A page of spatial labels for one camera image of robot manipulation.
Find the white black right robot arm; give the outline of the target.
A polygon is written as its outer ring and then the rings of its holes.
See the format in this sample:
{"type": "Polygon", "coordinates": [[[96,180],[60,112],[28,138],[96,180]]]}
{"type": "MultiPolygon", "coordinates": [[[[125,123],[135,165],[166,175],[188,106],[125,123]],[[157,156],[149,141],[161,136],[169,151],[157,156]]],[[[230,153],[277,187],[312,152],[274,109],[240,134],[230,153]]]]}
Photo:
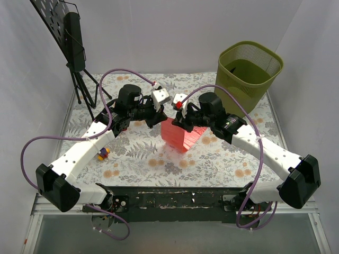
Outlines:
{"type": "Polygon", "coordinates": [[[279,176],[275,181],[248,183],[229,202],[230,206],[252,210],[263,202],[285,202],[301,209],[308,202],[321,185],[319,164],[314,156],[301,157],[259,137],[244,119],[227,113],[213,92],[200,95],[199,104],[190,103],[185,94],[176,94],[172,105],[177,114],[172,124],[188,132],[196,126],[208,127],[216,137],[262,160],[279,176]]]}

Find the red trash bag roll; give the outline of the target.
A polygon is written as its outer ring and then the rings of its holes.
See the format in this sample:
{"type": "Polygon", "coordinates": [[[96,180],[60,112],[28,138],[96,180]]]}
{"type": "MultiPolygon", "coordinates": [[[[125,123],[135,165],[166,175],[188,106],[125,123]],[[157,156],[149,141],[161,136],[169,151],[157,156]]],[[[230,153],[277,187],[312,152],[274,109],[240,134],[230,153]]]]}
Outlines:
{"type": "Polygon", "coordinates": [[[178,152],[187,152],[205,133],[206,127],[194,127],[191,132],[172,124],[173,119],[168,118],[161,122],[161,137],[166,144],[174,147],[178,152]]]}

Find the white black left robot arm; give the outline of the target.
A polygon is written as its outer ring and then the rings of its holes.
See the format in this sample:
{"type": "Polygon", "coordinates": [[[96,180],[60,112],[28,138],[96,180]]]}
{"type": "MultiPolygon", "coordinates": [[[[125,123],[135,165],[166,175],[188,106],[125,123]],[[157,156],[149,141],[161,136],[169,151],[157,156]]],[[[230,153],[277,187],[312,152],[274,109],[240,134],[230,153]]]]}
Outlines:
{"type": "Polygon", "coordinates": [[[167,120],[163,104],[170,100],[165,88],[158,87],[142,96],[141,88],[126,84],[118,98],[108,102],[83,135],[60,158],[36,170],[39,193],[62,212],[76,204],[93,204],[106,212],[113,207],[113,192],[100,183],[76,187],[80,172],[96,156],[106,156],[106,145],[129,127],[132,121],[145,121],[149,128],[167,120]]]}

